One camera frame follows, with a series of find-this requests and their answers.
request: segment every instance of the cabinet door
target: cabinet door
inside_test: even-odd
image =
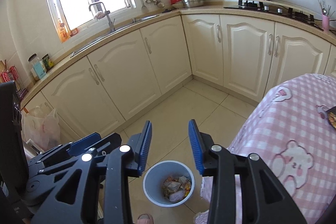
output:
[[[80,137],[109,134],[125,121],[86,57],[53,79],[42,93]]]
[[[273,52],[274,22],[221,15],[224,87],[260,102]]]
[[[311,33],[276,23],[274,52],[265,94],[287,80],[306,73],[323,74],[330,43]]]
[[[88,58],[126,120],[161,96],[139,30],[98,48]]]
[[[193,74],[223,85],[223,47],[219,15],[183,15]]]
[[[325,69],[325,75],[336,77],[336,46],[331,45],[330,55]]]
[[[191,75],[191,67],[180,16],[140,29],[154,73],[164,94]]]
[[[26,104],[24,110],[29,112],[37,106],[41,107],[43,113],[45,113],[46,115],[48,115],[50,111],[53,110],[53,107],[49,104],[47,99],[43,96],[42,92],[39,92],[38,94],[36,94],[33,97],[33,99],[31,99],[29,103]],[[58,114],[58,119],[59,119],[58,125],[61,131],[60,139],[61,139],[62,144],[65,144],[68,142],[74,142],[80,139],[78,134],[76,134],[76,132],[70,128],[70,126],[62,119],[62,117],[60,117],[59,114]]]

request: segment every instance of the pink checkered tablecloth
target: pink checkered tablecloth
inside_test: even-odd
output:
[[[325,111],[336,106],[336,79],[306,74],[271,89],[240,129],[228,150],[257,153],[292,196],[308,224],[315,223],[336,195],[336,130]],[[237,184],[237,221],[241,193]],[[210,201],[212,178],[201,196]],[[207,212],[195,223],[204,223]]]

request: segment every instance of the white plastic bag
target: white plastic bag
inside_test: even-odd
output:
[[[32,139],[43,150],[60,144],[60,128],[56,109],[48,115],[37,106],[25,115],[23,132],[26,140]]]

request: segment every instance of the pink slipper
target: pink slipper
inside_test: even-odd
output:
[[[153,217],[150,214],[140,215],[137,224],[154,224]]]

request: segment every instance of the kitchen sink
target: kitchen sink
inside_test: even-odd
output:
[[[74,57],[76,54],[79,54],[80,52],[83,52],[87,48],[91,47],[92,45],[98,43],[99,41],[103,40],[104,38],[108,37],[109,35],[112,35],[115,32],[121,31],[121,30],[123,30],[123,29],[125,29],[127,27],[130,27],[130,26],[134,25],[134,24],[137,24],[139,22],[142,22],[142,21],[154,18],[154,17],[158,17],[158,16],[159,16],[159,14],[158,15],[154,15],[154,16],[142,17],[142,18],[133,18],[132,19],[132,23],[128,23],[128,24],[122,25],[120,27],[117,27],[114,32],[109,31],[109,32],[107,32],[107,33],[105,33],[105,34],[103,34],[103,35],[101,35],[101,36],[99,36],[99,37],[91,40],[90,42],[88,42],[87,44],[83,45],[82,47],[76,49],[71,54],[70,58]]]

